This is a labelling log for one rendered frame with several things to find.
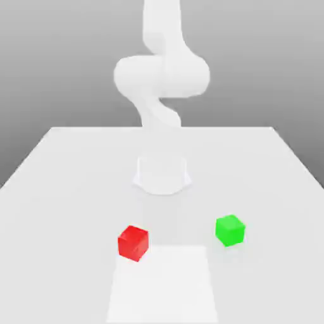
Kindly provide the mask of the small green cube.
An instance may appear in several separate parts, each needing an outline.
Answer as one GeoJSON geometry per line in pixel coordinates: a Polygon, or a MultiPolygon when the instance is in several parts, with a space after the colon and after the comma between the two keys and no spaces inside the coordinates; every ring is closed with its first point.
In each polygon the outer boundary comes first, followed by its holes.
{"type": "Polygon", "coordinates": [[[246,225],[235,215],[216,219],[215,236],[225,246],[230,247],[244,241],[246,225]]]}

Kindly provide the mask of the small red cube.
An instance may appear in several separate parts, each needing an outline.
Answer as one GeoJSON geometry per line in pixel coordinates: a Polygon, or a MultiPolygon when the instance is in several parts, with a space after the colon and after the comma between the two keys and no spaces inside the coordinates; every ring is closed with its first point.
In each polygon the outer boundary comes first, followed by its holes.
{"type": "Polygon", "coordinates": [[[118,253],[124,258],[139,262],[149,249],[149,232],[129,225],[118,236],[118,253]]]}

